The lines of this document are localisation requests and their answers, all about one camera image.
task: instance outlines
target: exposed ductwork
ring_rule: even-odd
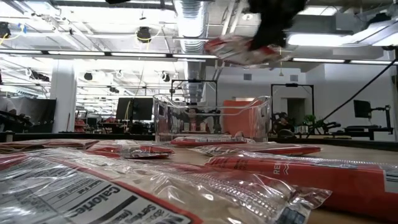
[[[178,14],[178,33],[180,37],[204,37],[206,10],[208,3],[196,0],[176,0],[174,1],[175,10]],[[182,51],[185,54],[202,54],[204,42],[200,40],[183,40],[180,42]],[[188,80],[205,79],[205,63],[185,62],[185,78]],[[187,98],[191,102],[201,100],[203,91],[202,83],[187,84]]]

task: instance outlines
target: plastic snack package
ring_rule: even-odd
[[[139,142],[133,140],[104,140],[91,146],[90,154],[108,157],[122,157],[126,159],[165,158],[174,154],[171,147],[152,142]]]
[[[215,144],[244,144],[248,142],[254,142],[252,139],[244,137],[218,137],[218,136],[185,136],[177,137],[170,141],[173,145],[178,146],[207,146]]]
[[[227,153],[249,151],[249,152],[265,152],[269,154],[279,154],[286,156],[301,156],[314,152],[320,152],[318,146],[305,146],[297,144],[279,144],[276,142],[259,142],[252,144],[223,144],[198,146],[190,148],[190,150],[206,154],[207,156],[218,156]]]
[[[0,156],[8,223],[306,223],[330,191],[240,170],[73,149]]]
[[[256,65],[282,60],[282,56],[271,47],[261,47],[258,50],[249,51],[252,37],[241,35],[224,35],[208,41],[205,50],[217,55],[225,62],[238,65]]]
[[[324,206],[397,223],[398,166],[373,162],[239,152],[212,157],[207,166],[246,170],[301,187],[333,191]]]
[[[43,149],[47,147],[73,147],[77,149],[87,149],[97,143],[95,139],[36,139],[27,141],[2,142],[0,143],[0,153],[13,153],[30,151],[33,149]]]

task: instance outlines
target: white column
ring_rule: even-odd
[[[53,133],[75,129],[77,75],[73,60],[54,60],[50,98],[57,99]]]

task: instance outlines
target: black cable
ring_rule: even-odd
[[[372,84],[372,82],[374,82],[377,78],[379,78],[384,72],[387,71],[387,69],[389,69],[391,66],[393,66],[393,64],[397,61],[397,59],[394,59],[389,65],[387,65],[378,75],[376,75],[374,78],[372,78],[365,86],[363,86],[360,90],[358,90],[352,97],[350,97],[347,101],[345,101],[342,105],[338,106],[336,109],[334,109],[332,112],[330,112],[326,117],[324,117],[323,119],[321,119],[320,121],[324,121],[327,118],[329,118],[332,114],[336,113],[338,110],[340,110],[342,107],[344,107],[347,103],[349,103],[351,100],[353,100],[355,98],[355,96],[358,96],[358,94],[360,94],[366,87],[368,87],[370,84]],[[314,129],[312,128],[312,130],[308,130],[308,134],[307,137],[308,138],[310,136],[310,133],[314,131]]]

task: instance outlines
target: clear plastic bin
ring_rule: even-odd
[[[271,98],[259,96],[248,101],[225,101],[223,106],[187,106],[165,95],[154,96],[157,142],[180,136],[243,134],[257,142],[267,141]]]

